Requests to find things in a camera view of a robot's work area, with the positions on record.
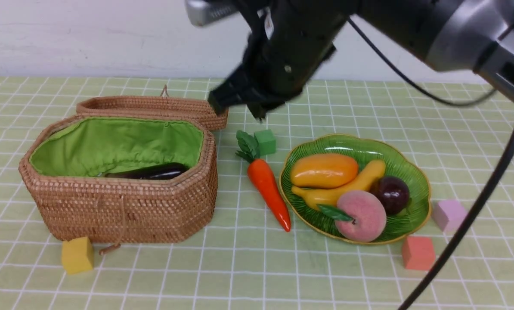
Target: foam block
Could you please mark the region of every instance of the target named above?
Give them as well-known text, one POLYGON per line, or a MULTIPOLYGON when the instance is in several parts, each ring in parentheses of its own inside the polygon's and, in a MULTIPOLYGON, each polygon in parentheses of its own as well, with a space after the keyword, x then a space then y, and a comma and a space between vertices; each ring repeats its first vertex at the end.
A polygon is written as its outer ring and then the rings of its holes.
POLYGON ((62 242, 62 266, 67 274, 82 273, 94 268, 94 249, 88 237, 62 242))
POLYGON ((433 242, 428 237, 408 236, 401 253, 406 269, 429 271, 437 259, 433 242))
POLYGON ((253 136, 259 143, 259 150, 261 155, 271 155, 276 153, 276 138, 272 130, 266 129, 261 131, 255 131, 253 136))
POLYGON ((458 200, 443 200, 434 208, 431 217, 442 232, 453 232, 467 215, 468 211, 458 200))

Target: carrot leaves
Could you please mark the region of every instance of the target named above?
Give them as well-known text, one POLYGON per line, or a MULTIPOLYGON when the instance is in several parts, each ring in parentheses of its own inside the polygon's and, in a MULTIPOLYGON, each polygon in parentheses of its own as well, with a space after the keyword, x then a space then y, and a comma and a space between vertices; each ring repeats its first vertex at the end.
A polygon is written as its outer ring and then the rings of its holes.
POLYGON ((236 155, 245 159, 248 163, 252 163, 255 159, 260 157, 259 143, 255 137, 251 136, 243 130, 236 132, 236 139, 238 140, 238 147, 236 155))

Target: green cube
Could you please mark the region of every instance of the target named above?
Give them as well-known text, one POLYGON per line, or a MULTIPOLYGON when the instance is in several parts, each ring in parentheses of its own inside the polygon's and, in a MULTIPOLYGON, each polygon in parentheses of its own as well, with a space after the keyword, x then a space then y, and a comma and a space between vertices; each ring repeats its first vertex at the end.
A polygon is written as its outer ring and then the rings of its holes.
POLYGON ((259 143, 259 151, 262 156, 276 153, 276 138, 272 130, 255 131, 253 136, 257 140, 257 143, 259 143))

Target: eggplant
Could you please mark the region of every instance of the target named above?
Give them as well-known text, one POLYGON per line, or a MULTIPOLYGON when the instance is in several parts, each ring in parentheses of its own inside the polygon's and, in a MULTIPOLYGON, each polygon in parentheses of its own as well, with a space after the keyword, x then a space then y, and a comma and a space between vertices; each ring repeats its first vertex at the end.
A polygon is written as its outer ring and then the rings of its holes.
POLYGON ((188 167, 181 163, 166 163, 140 169, 106 173, 104 178, 138 179, 138 180, 171 180, 188 171, 188 167))

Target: green plate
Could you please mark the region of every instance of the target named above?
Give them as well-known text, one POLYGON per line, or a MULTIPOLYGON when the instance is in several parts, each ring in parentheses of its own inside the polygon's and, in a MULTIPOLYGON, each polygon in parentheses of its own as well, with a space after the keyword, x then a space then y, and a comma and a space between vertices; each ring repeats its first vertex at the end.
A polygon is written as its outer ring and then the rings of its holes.
POLYGON ((328 237, 357 245, 384 245, 403 239, 419 230, 431 215, 430 182, 420 168, 408 161, 401 152, 381 141, 333 134, 320 137, 294 148, 286 159, 279 177, 283 198, 295 214, 308 226, 328 237), (314 154, 339 153, 348 155, 359 163, 359 171, 373 159, 385 161, 385 175, 392 175, 406 182, 410 189, 411 204, 403 216, 388 216, 383 233, 374 241, 362 243, 349 240, 339 233, 334 220, 320 211, 308 207, 305 201, 291 192, 290 172, 297 160, 314 154))

